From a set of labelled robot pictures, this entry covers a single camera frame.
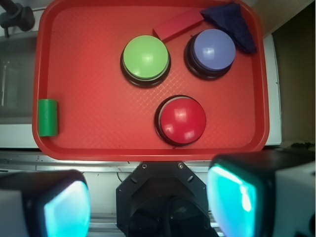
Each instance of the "black mount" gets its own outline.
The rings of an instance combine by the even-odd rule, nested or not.
[[[182,162],[143,162],[116,190],[117,226],[127,237],[217,237],[206,185]]]
[[[8,28],[17,26],[22,31],[29,31],[35,24],[33,11],[30,7],[14,4],[11,0],[0,0],[6,12],[0,15],[0,26],[4,28],[5,37],[9,37]]]

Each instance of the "tray rim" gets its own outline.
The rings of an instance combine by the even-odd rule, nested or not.
[[[268,85],[267,85],[267,76],[266,76],[266,65],[265,65],[265,58],[264,58],[264,48],[263,48],[263,40],[258,40],[257,48],[258,52],[260,52],[260,69],[261,69],[261,77],[262,77],[262,83],[260,84],[262,94],[263,94],[263,101],[262,101],[262,107],[263,107],[263,123],[261,125],[264,125],[263,131],[262,131],[262,137],[260,137],[259,141],[257,141],[257,144],[255,146],[251,146],[249,144],[246,144],[243,147],[239,148],[229,148],[229,149],[186,149],[186,148],[180,148],[180,149],[173,149],[173,154],[171,155],[165,155],[164,151],[169,151],[171,149],[68,149],[68,148],[62,148],[62,150],[65,150],[64,153],[56,152],[55,150],[52,150],[48,148],[45,145],[45,141],[48,139],[46,137],[39,137],[38,133],[38,100],[39,98],[39,88],[40,88],[40,77],[43,77],[43,73],[41,72],[41,65],[44,61],[43,59],[43,37],[47,32],[51,32],[51,27],[53,24],[53,21],[50,20],[52,16],[56,17],[59,12],[72,7],[68,6],[67,8],[63,8],[63,5],[65,4],[74,4],[76,6],[77,4],[84,3],[84,5],[80,5],[80,7],[84,6],[122,6],[122,4],[117,4],[117,2],[111,2],[111,1],[103,1],[101,5],[93,5],[94,2],[100,3],[99,0],[90,0],[90,1],[84,1],[84,0],[55,0],[53,3],[51,3],[47,9],[44,11],[40,23],[39,23],[39,33],[38,33],[38,40],[37,40],[37,50],[36,50],[36,70],[35,70],[35,78],[34,78],[34,96],[33,96],[33,118],[32,118],[32,132],[33,137],[38,145],[38,147],[41,149],[41,151],[48,156],[51,156],[52,158],[60,159],[60,160],[113,160],[113,161],[172,161],[172,160],[212,160],[212,158],[216,154],[222,154],[222,153],[240,153],[240,152],[253,152],[253,151],[259,151],[261,150],[266,140],[268,139],[269,135],[269,108],[268,108]],[[146,0],[122,0],[120,3],[126,3],[124,6],[148,6],[148,2]],[[203,8],[203,6],[196,6],[196,4],[201,4],[202,2],[205,2],[203,0],[199,1],[181,1],[181,0],[174,0],[174,1],[158,1],[158,2],[152,2],[150,6],[166,6],[166,7],[198,7]],[[224,5],[228,4],[231,1],[229,0],[212,0],[213,3],[216,5]],[[242,10],[246,10],[247,13],[251,15],[253,18],[253,22],[256,30],[257,39],[261,38],[263,39],[262,35],[262,29],[260,26],[260,21],[256,14],[253,12],[253,10],[243,3],[240,0],[234,1],[234,3],[238,3],[241,5]],[[76,150],[77,153],[81,151],[81,156],[78,157],[76,155],[72,155],[71,151]],[[91,151],[104,151],[102,154],[93,155]],[[142,151],[143,154],[146,155],[140,155],[139,153],[135,151]]]

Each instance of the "blue button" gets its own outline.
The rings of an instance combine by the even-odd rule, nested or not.
[[[195,42],[193,56],[210,71],[221,71],[232,64],[236,55],[233,40],[225,32],[210,29],[201,32]]]

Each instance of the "cable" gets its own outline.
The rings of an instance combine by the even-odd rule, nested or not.
[[[117,176],[118,176],[118,180],[120,180],[120,182],[123,183],[123,181],[119,177],[119,173],[118,172],[117,172]]]

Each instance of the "red tray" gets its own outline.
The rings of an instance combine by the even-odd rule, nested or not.
[[[258,52],[237,50],[229,72],[214,81],[193,76],[184,49],[206,22],[166,43],[171,70],[159,86],[142,89],[123,76],[125,45],[192,7],[223,0],[56,0],[44,12],[36,52],[33,135],[48,156],[67,160],[210,160],[219,153],[258,151],[269,133],[262,32],[251,8],[242,14]],[[169,96],[183,94],[204,108],[207,125],[192,145],[175,148],[157,135],[154,114]],[[59,134],[39,137],[38,100],[58,102]]]

